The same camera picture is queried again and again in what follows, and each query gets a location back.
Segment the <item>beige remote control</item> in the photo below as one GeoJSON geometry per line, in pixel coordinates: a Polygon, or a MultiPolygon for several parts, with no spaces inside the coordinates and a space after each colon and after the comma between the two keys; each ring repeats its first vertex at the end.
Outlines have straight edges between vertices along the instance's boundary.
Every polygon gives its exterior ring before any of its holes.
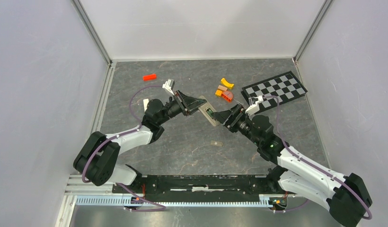
{"type": "Polygon", "coordinates": [[[216,127],[220,125],[220,122],[212,115],[214,112],[216,112],[216,109],[204,96],[199,96],[199,98],[206,100],[206,103],[199,107],[199,111],[205,116],[205,118],[211,123],[212,126],[216,127]]]}

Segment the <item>green AAA battery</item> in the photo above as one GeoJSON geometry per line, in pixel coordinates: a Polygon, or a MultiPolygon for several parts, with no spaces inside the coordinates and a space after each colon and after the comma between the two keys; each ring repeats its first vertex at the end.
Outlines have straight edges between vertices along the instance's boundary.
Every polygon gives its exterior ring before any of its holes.
{"type": "Polygon", "coordinates": [[[210,117],[212,117],[212,113],[213,113],[213,110],[212,110],[212,109],[207,108],[207,109],[206,109],[206,112],[207,112],[207,114],[208,114],[210,117]]]}

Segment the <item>beige battery cover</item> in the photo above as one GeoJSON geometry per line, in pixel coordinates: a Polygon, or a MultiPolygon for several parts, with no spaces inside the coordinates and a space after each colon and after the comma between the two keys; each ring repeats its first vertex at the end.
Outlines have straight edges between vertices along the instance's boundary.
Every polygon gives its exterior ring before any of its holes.
{"type": "Polygon", "coordinates": [[[217,147],[222,147],[223,146],[223,143],[222,142],[220,142],[220,141],[211,141],[210,142],[210,144],[212,145],[212,146],[217,146],[217,147]]]}

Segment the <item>white and black stick remote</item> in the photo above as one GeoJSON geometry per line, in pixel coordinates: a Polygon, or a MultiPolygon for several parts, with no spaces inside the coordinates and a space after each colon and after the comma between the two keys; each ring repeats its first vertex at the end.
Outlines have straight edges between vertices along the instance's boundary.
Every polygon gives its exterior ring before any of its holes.
{"type": "Polygon", "coordinates": [[[144,111],[146,111],[148,109],[148,104],[149,104],[149,99],[143,99],[143,108],[144,108],[144,111]]]}

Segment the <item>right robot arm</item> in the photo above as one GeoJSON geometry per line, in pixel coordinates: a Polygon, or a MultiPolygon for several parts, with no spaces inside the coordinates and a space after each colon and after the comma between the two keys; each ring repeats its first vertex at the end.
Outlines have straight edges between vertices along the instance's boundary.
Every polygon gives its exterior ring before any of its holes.
{"type": "Polygon", "coordinates": [[[308,158],[274,133],[267,116],[250,118],[241,105],[212,115],[230,132],[248,138],[263,159],[276,165],[266,181],[269,191],[293,192],[317,203],[344,227],[372,218],[372,199],[359,175],[344,175],[308,158]]]}

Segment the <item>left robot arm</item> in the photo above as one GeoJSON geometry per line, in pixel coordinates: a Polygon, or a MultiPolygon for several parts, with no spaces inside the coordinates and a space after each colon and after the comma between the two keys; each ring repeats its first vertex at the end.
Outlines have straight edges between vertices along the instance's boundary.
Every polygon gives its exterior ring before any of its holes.
{"type": "Polygon", "coordinates": [[[164,132],[163,124],[179,114],[192,115],[207,101],[176,91],[169,101],[148,102],[140,123],[129,130],[113,134],[92,133],[73,162],[84,183],[101,186],[106,182],[121,183],[129,192],[142,187],[139,172],[128,164],[118,164],[119,156],[136,147],[157,141],[164,132]]]}

